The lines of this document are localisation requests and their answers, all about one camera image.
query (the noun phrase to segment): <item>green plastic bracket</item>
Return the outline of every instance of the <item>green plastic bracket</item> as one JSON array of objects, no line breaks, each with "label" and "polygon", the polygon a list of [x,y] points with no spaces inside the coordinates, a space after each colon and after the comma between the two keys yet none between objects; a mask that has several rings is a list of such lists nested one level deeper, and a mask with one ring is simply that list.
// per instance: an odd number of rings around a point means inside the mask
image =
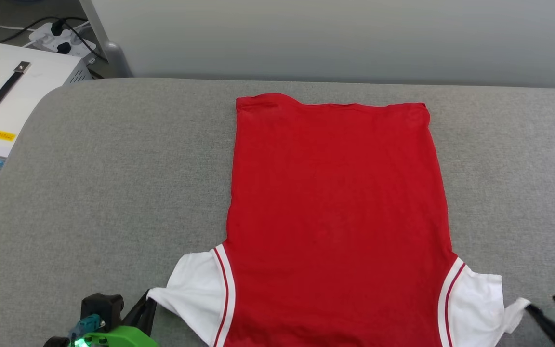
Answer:
[{"label": "green plastic bracket", "polygon": [[76,347],[91,347],[95,343],[108,347],[158,347],[144,332],[135,327],[120,325],[108,333],[87,333],[75,342]]}]

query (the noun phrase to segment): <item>black cable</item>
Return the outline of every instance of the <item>black cable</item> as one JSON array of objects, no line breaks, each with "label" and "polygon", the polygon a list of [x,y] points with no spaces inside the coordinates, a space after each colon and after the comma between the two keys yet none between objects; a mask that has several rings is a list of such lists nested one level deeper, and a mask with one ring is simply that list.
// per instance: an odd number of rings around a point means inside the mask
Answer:
[{"label": "black cable", "polygon": [[12,40],[13,38],[17,38],[17,37],[20,36],[22,33],[24,33],[25,31],[27,31],[27,29],[31,29],[31,27],[32,27],[32,26],[35,26],[35,24],[38,24],[39,22],[42,22],[42,21],[47,20],[47,19],[63,20],[65,24],[67,24],[67,23],[66,23],[66,20],[68,20],[68,19],[82,20],[83,22],[86,22],[86,21],[87,21],[85,18],[80,18],[80,17],[66,17],[66,18],[44,17],[44,18],[40,18],[40,19],[36,20],[35,22],[29,24],[29,25],[26,26],[25,28],[19,30],[17,33],[15,33],[15,34],[13,34],[13,35],[11,35],[11,36],[9,36],[9,37],[6,37],[6,38],[2,39],[2,40],[0,41],[0,43],[5,43],[5,42],[8,42],[8,41]]},{"label": "black cable", "polygon": [[75,33],[75,35],[79,38],[79,40],[81,40],[81,42],[83,42],[85,47],[87,49],[89,49],[91,51],[91,53],[93,53],[95,55],[95,57],[97,57],[97,59],[100,59],[101,61],[104,61],[104,62],[108,62],[108,60],[105,57],[102,57],[97,52],[95,52],[93,49],[91,49],[91,47],[87,44],[87,42],[85,42],[85,40],[81,37],[81,35],[79,35],[79,33],[70,24],[68,24],[68,22],[64,21],[63,24],[64,24],[64,26],[68,27],[73,33]]},{"label": "black cable", "polygon": [[102,77],[102,75],[100,75],[99,73],[95,72],[94,70],[91,70],[90,68],[87,68],[87,70],[89,70],[89,73],[91,75],[93,75],[94,77],[96,77],[99,80],[104,79],[104,77]]}]

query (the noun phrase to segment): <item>yellow label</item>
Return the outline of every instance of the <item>yellow label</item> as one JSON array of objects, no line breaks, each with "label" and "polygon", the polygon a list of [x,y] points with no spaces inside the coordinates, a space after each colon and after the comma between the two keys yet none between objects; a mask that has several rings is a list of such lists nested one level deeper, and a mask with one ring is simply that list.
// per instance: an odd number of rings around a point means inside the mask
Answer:
[{"label": "yellow label", "polygon": [[0,139],[2,140],[6,140],[6,141],[14,141],[14,138],[16,137],[16,134],[13,133],[7,133],[7,132],[2,132],[0,130]]}]

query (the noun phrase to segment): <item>white box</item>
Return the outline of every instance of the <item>white box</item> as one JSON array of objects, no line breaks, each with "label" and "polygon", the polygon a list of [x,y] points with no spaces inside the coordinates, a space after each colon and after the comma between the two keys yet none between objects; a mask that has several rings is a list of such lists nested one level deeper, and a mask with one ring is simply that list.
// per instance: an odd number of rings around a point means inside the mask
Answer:
[{"label": "white box", "polygon": [[91,80],[80,57],[0,44],[0,89],[22,61],[31,65],[0,103],[0,171],[42,97],[59,86]]}]

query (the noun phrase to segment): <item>floor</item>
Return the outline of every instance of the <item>floor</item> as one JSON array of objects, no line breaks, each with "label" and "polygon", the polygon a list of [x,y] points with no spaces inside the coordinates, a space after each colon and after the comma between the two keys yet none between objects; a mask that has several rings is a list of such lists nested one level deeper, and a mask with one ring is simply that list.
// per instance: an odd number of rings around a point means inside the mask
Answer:
[{"label": "floor", "polygon": [[[37,2],[0,0],[0,25],[2,26],[26,27],[35,20],[48,16],[86,18],[79,0],[40,0]],[[15,30],[0,28],[0,40],[13,33]],[[24,33],[7,44],[23,46],[29,42],[28,36],[29,33]],[[95,35],[90,30],[83,34],[83,38],[95,42]],[[105,78],[114,77],[112,69],[105,62],[97,61],[91,68]]]}]

